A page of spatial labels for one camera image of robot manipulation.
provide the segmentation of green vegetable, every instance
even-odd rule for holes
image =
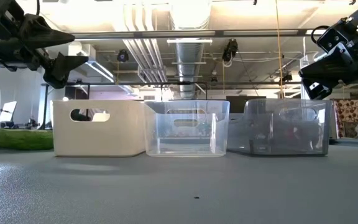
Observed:
[[[0,148],[17,150],[53,149],[51,131],[0,129]]]

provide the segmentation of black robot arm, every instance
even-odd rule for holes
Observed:
[[[358,81],[358,10],[331,27],[317,28],[326,31],[318,40],[312,35],[312,41],[327,55],[299,71],[311,99],[330,95],[339,80],[345,84]]]
[[[45,69],[44,80],[63,88],[71,70],[88,61],[83,56],[50,58],[44,48],[74,41],[74,36],[51,29],[41,16],[24,14],[15,0],[0,0],[0,67],[15,72]]]

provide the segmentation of gray table surface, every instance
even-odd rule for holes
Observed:
[[[358,223],[358,148],[219,158],[0,150],[0,223]]]

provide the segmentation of plastic container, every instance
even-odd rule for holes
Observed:
[[[134,156],[145,151],[145,105],[129,100],[53,101],[57,156]],[[76,109],[97,109],[92,121],[74,121]]]
[[[249,100],[231,114],[227,148],[258,155],[327,154],[329,100]]]
[[[226,153],[228,101],[146,102],[146,153],[165,157],[218,157]]]

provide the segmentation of clear plastic bin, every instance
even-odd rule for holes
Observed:
[[[258,99],[231,114],[227,148],[260,155],[327,154],[329,100]]]
[[[228,101],[146,102],[150,156],[217,157],[226,153]]]

